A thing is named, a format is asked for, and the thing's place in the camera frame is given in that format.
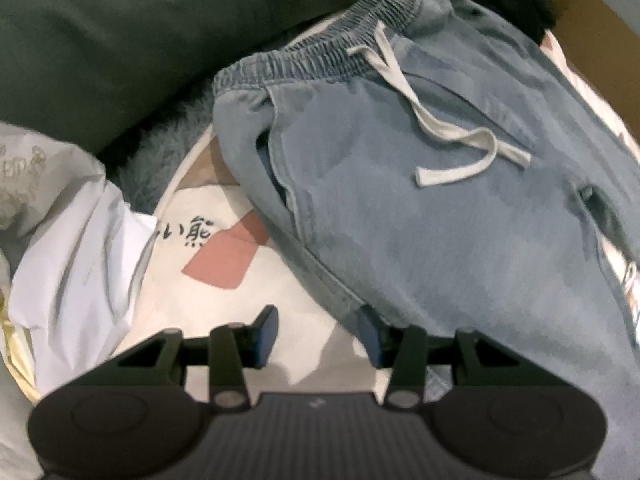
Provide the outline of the light blue denim pants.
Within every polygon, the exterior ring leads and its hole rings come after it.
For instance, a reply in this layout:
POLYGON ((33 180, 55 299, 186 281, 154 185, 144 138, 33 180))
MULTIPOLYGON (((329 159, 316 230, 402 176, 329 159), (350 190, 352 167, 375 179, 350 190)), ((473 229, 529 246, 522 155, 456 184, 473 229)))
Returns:
POLYGON ((358 0, 214 81, 222 156, 319 304, 472 326, 594 396, 639 474, 639 165, 536 42, 471 0, 358 0))

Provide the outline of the cream bear print duvet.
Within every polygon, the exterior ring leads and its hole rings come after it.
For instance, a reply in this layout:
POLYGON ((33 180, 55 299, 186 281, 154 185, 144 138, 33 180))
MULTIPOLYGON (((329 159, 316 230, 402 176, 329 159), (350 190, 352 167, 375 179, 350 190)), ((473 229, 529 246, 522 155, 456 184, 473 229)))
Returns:
MULTIPOLYGON (((618 248, 599 238, 593 262, 599 272, 611 272, 613 281, 582 278, 566 249, 577 223, 550 226, 540 200, 525 196, 523 203, 526 221, 535 226, 529 240, 508 244, 512 214, 490 226, 490 200, 478 200, 419 230, 416 240, 431 242, 432 251, 416 270, 402 267, 416 246, 414 238, 375 254, 356 243, 355 278, 398 323, 416 322, 446 334, 475 322, 510 347, 527 350, 538 363, 566 361, 567 376, 590 389, 610 421, 598 475, 637 478, 639 399, 633 388, 610 384, 605 374, 639 347, 637 333, 626 330, 623 320, 638 310, 638 275, 618 248)), ((212 130, 205 130, 183 159, 151 216, 156 233, 134 318, 110 356, 165 328, 202 336, 215 325, 247 320, 262 304, 274 304, 280 332, 273 362, 260 378, 264 387, 344 390, 382 384, 347 333, 344 309, 285 260, 224 164, 212 130)), ((36 473, 18 432, 24 422, 21 398, 26 396, 8 371, 1 465, 7 479, 36 473)))

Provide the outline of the white plastic bag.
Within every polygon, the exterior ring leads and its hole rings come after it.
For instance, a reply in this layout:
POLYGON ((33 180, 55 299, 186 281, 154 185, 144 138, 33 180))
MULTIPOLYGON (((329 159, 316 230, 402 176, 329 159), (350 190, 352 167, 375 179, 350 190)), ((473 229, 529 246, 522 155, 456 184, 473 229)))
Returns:
POLYGON ((129 332, 157 220, 82 148, 1 126, 1 356, 32 402, 129 332))

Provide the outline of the blue fuzzy blanket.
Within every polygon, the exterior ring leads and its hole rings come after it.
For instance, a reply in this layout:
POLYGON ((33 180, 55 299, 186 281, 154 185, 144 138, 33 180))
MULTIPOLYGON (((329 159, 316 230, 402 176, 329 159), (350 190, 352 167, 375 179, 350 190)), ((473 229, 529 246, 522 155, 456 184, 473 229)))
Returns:
POLYGON ((131 208, 152 214, 179 166, 212 122, 212 85, 172 102, 123 134, 104 154, 110 180, 131 208))

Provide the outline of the dark grey blanket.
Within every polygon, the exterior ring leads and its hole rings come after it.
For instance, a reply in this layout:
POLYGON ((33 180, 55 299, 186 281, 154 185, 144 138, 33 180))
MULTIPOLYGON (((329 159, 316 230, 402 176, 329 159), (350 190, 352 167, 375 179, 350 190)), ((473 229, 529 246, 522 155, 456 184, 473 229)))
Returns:
MULTIPOLYGON (((201 77, 356 0, 1 0, 1 118, 99 153, 201 77)), ((549 0, 473 0, 541 40, 549 0)))

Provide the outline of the brown cardboard sheet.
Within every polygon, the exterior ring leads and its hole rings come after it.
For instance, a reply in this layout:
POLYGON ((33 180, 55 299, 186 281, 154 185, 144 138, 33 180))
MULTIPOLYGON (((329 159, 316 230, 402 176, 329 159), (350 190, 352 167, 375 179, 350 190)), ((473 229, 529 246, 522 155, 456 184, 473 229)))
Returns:
POLYGON ((639 133, 639 0, 552 0, 570 62, 639 133))

